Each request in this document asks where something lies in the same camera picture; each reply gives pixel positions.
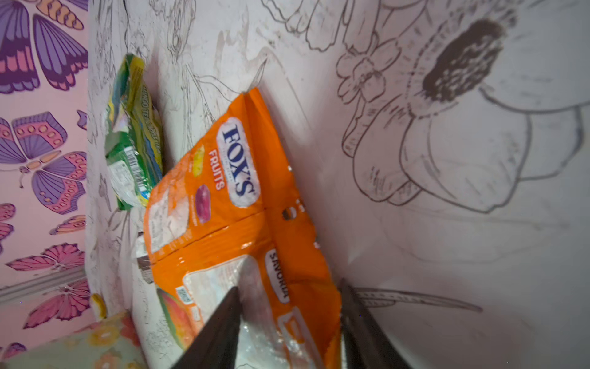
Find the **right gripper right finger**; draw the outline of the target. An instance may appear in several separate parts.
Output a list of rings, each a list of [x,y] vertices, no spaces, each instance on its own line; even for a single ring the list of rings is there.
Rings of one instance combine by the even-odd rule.
[[[411,369],[350,284],[341,279],[338,287],[347,368]]]

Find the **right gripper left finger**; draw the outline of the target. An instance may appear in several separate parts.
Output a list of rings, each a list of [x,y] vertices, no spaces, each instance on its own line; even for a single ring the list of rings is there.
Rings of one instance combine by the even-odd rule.
[[[235,368],[241,328],[238,287],[232,287],[173,369]]]

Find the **white paper bag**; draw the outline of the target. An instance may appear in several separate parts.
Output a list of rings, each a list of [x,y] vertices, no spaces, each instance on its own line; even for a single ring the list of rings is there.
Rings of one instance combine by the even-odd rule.
[[[113,317],[24,351],[2,368],[147,368],[131,313]]]

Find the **orange Fox's candy bag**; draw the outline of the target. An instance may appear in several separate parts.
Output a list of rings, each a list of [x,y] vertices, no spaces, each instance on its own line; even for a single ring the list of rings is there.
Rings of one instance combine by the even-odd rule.
[[[341,296],[257,89],[152,190],[144,241],[182,349],[237,288],[238,366],[340,367]]]

